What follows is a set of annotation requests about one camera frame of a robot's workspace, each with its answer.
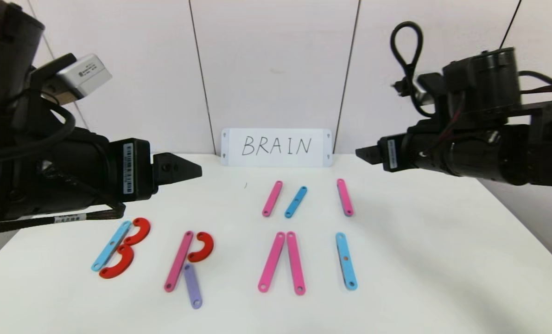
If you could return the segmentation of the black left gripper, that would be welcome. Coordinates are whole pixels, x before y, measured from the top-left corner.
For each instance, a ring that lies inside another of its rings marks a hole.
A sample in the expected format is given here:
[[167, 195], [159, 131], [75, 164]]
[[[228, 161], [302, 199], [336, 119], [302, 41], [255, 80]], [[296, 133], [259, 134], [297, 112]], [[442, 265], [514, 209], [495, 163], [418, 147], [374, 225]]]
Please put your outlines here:
[[153, 155], [141, 139], [110, 142], [75, 128], [53, 148], [53, 206], [119, 208], [150, 199], [159, 186], [200, 178], [202, 167], [170, 153]]

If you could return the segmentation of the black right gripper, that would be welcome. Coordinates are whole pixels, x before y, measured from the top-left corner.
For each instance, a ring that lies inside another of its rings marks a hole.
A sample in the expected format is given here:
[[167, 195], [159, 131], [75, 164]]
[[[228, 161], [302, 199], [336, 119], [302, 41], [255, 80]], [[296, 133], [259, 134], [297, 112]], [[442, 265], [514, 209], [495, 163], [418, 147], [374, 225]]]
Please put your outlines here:
[[355, 154], [370, 165], [382, 162], [383, 169], [398, 173], [408, 169], [430, 169], [431, 157], [427, 152], [432, 146], [432, 133], [403, 133], [382, 137], [378, 145], [358, 148]]

